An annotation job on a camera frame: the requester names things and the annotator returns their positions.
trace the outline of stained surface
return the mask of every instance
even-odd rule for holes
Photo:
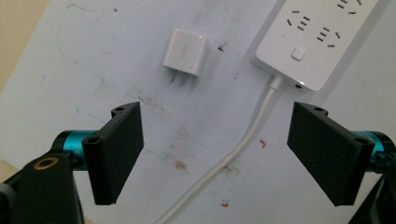
[[[22,168],[61,131],[97,130],[111,109],[140,101],[146,144],[118,203],[95,206],[88,174],[75,177],[94,223],[153,222],[245,133],[271,78],[250,62],[251,44],[275,4],[51,1],[0,96],[0,158]],[[395,11],[395,1],[375,9],[361,49],[321,91],[282,85],[262,130],[232,163],[239,172],[223,169],[171,223],[347,223],[358,206],[334,208],[287,146],[292,107],[318,105],[349,130],[396,138]],[[162,66],[176,27],[209,37],[203,73],[183,85]],[[376,180],[364,177],[358,204]]]

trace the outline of power cord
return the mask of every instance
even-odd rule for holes
[[[248,143],[252,140],[257,129],[260,126],[262,117],[264,116],[265,109],[267,108],[272,96],[276,92],[277,88],[282,84],[283,77],[276,76],[270,85],[270,90],[268,90],[265,95],[259,112],[248,127],[245,136],[236,145],[236,147],[221,161],[218,162],[212,169],[210,169],[204,176],[201,177],[186,193],[181,196],[173,205],[170,207],[157,221],[156,224],[166,223],[181,207],[189,201],[189,199],[201,188],[203,187],[215,174],[217,174],[223,167],[225,167],[230,161],[232,161],[243,149],[248,146]]]

